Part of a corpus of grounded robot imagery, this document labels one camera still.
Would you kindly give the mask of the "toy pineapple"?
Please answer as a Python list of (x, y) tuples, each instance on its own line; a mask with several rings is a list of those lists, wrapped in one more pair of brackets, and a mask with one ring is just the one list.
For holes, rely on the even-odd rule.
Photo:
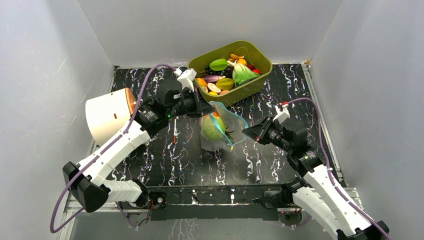
[(213, 117), (217, 121), (219, 128), (222, 130), (223, 134), (231, 141), (234, 140), (235, 130), (229, 130), (229, 127), (224, 123), (223, 119), (217, 112), (213, 112)]

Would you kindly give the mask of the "green toy cabbage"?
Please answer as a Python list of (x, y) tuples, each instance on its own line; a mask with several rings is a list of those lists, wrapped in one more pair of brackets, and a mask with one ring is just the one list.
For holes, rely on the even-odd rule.
[(224, 136), (214, 116), (210, 115), (201, 119), (201, 134), (208, 141), (219, 141)]

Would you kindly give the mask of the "clear zip top bag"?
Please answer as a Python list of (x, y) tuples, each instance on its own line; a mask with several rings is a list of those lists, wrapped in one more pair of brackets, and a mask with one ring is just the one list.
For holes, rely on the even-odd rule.
[(231, 152), (236, 145), (247, 139), (243, 130), (248, 127), (248, 123), (221, 102), (210, 101), (209, 104), (214, 110), (200, 118), (200, 147), (209, 152)]

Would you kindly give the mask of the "green toy star fruit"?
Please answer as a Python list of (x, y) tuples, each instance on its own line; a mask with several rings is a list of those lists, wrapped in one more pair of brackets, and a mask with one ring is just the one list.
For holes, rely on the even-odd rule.
[(224, 58), (214, 60), (209, 64), (209, 68), (213, 71), (225, 70), (227, 68), (227, 66), (228, 66), (228, 62)]

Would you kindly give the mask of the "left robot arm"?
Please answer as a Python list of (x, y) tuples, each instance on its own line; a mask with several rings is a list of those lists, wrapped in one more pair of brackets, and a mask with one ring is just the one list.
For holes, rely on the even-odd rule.
[(200, 89), (189, 87), (158, 89), (158, 97), (148, 97), (136, 107), (135, 118), (128, 120), (104, 145), (77, 164), (68, 162), (62, 168), (66, 188), (87, 213), (106, 203), (128, 202), (144, 208), (150, 201), (150, 190), (139, 180), (114, 181), (108, 175), (131, 152), (148, 143), (179, 116), (200, 118), (215, 109), (201, 95)]

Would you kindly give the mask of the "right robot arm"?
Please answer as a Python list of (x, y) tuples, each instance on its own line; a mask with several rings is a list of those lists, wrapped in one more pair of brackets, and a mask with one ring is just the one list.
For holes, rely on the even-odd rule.
[(268, 117), (242, 131), (257, 143), (273, 144), (286, 152), (289, 165), (300, 177), (285, 183), (281, 192), (265, 203), (300, 207), (315, 219), (334, 240), (387, 240), (389, 228), (364, 213), (335, 180), (331, 169), (308, 144), (302, 122), (279, 123)]

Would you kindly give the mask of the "toy mushroom half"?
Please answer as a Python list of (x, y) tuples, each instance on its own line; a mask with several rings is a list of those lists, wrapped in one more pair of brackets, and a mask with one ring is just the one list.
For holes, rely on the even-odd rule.
[(221, 93), (222, 91), (219, 87), (217, 87), (214, 83), (211, 82), (207, 84), (207, 88), (210, 92), (215, 92), (217, 94)]

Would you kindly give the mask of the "orange toy fruit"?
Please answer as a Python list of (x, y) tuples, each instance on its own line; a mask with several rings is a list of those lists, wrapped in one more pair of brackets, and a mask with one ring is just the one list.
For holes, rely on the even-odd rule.
[(206, 88), (208, 86), (208, 83), (203, 78), (197, 77), (196, 80), (200, 87)]

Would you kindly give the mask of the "yellow toy star fruit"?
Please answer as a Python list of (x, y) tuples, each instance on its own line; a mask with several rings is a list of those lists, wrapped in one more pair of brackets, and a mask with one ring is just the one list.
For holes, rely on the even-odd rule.
[(231, 90), (234, 87), (235, 82), (231, 78), (222, 78), (222, 79), (218, 80), (215, 83), (215, 85), (219, 89), (221, 89), (222, 91), (229, 91), (229, 90)]

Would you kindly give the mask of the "olive green plastic bin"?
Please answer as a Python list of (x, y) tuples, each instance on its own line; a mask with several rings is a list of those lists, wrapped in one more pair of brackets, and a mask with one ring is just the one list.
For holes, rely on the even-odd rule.
[[(209, 66), (211, 62), (217, 59), (226, 59), (228, 66), (225, 70), (215, 71), (216, 75), (225, 76), (225, 78), (233, 79), (233, 68), (237, 64), (237, 61), (229, 61), (230, 54), (237, 56), (244, 56), (247, 61), (247, 67), (250, 70), (258, 69), (261, 74), (259, 77), (249, 79), (239, 86), (236, 86), (229, 90), (228, 93), (220, 95), (213, 91), (209, 91), (208, 87), (200, 87), (196, 78), (202, 78), (204, 75), (205, 67)], [(226, 107), (233, 105), (257, 92), (259, 92), (264, 85), (266, 76), (272, 72), (273, 65), (271, 61), (262, 54), (252, 43), (244, 40), (235, 41), (228, 45), (217, 48), (213, 51), (200, 55), (192, 59), (187, 66), (189, 69), (194, 69), (197, 74), (193, 81), (196, 87), (199, 87), (200, 93), (203, 98), (207, 101), (221, 102)]]

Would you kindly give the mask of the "black toy grapes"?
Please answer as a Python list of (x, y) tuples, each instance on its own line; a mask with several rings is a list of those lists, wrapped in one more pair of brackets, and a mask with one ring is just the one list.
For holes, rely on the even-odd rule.
[(216, 72), (214, 70), (212, 70), (209, 66), (206, 66), (204, 71), (203, 71), (205, 76), (213, 76), (216, 75)]

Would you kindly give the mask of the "red and white pen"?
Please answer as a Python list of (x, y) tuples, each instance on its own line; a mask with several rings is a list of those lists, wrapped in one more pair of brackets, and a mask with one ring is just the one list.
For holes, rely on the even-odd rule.
[(172, 144), (175, 145), (177, 143), (178, 129), (177, 129), (178, 117), (173, 120), (173, 139)]

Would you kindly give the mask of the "toy napa cabbage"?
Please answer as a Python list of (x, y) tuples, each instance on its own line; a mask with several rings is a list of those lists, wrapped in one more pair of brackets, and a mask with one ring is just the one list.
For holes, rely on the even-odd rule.
[(238, 87), (239, 85), (243, 84), (244, 82), (259, 77), (260, 74), (253, 72), (250, 70), (247, 66), (236, 63), (233, 66), (232, 71), (232, 79), (235, 82), (235, 86)]

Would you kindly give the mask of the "orange toy ginger root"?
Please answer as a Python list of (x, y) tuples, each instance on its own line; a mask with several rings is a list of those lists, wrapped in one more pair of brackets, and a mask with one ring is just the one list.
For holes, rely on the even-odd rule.
[(230, 58), (228, 60), (231, 61), (231, 62), (235, 62), (237, 60), (244, 59), (244, 58), (245, 58), (244, 56), (238, 56), (236, 54), (230, 54)]

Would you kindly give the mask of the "small yellow toy orange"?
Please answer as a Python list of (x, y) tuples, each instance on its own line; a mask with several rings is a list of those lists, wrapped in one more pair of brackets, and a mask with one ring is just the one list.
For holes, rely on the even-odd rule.
[(244, 66), (247, 66), (247, 65), (248, 65), (247, 61), (246, 61), (244, 58), (239, 58), (239, 59), (236, 61), (236, 63), (237, 63), (237, 64), (242, 64), (242, 65), (244, 65)]

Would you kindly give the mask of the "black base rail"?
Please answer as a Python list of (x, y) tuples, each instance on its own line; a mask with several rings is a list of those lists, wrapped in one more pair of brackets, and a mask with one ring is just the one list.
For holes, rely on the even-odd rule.
[(152, 221), (175, 219), (263, 219), (300, 212), (284, 184), (151, 187), (143, 207), (120, 202), (130, 214), (150, 213)]

